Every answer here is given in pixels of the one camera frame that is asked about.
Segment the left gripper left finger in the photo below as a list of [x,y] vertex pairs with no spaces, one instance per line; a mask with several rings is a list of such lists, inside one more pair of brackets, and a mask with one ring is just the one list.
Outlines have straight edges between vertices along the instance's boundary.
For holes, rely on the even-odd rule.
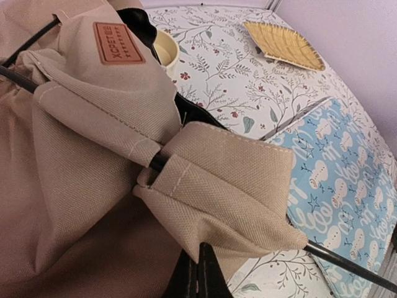
[[196,298],[199,296],[198,264],[182,250],[169,280],[164,298]]

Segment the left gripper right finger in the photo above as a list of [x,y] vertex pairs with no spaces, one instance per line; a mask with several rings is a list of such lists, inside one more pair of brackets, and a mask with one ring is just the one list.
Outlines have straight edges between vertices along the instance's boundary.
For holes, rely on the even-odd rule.
[[200,244],[197,286],[199,298],[232,298],[215,252],[208,243]]

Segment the black tent pole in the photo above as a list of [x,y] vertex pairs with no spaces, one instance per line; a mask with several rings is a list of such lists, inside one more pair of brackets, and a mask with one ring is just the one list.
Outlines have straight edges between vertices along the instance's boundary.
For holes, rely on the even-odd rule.
[[51,31],[51,29],[58,24],[60,24],[60,20],[57,16],[54,16],[53,20],[49,24],[41,28],[36,34],[23,43],[9,58],[2,63],[2,66],[6,68],[11,66],[13,63],[15,63],[20,52],[23,52],[31,47],[35,42],[37,42],[41,37],[43,37],[47,32]]
[[[38,85],[35,84],[33,81],[11,71],[5,66],[1,66],[1,75],[32,94],[38,88]],[[308,241],[308,244],[304,247],[304,250],[313,256],[328,261],[333,265],[336,265],[352,274],[355,274],[396,294],[396,284],[393,284],[385,278],[353,263],[352,261],[349,261],[347,258],[343,258],[337,255],[331,250],[326,249],[311,240]]]

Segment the beige fabric pet tent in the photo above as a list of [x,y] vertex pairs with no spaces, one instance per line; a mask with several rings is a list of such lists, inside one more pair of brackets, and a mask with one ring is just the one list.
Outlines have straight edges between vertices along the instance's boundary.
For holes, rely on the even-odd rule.
[[184,250],[225,281],[300,250],[291,150],[236,135],[177,93],[138,1],[2,1],[1,296],[164,297]]

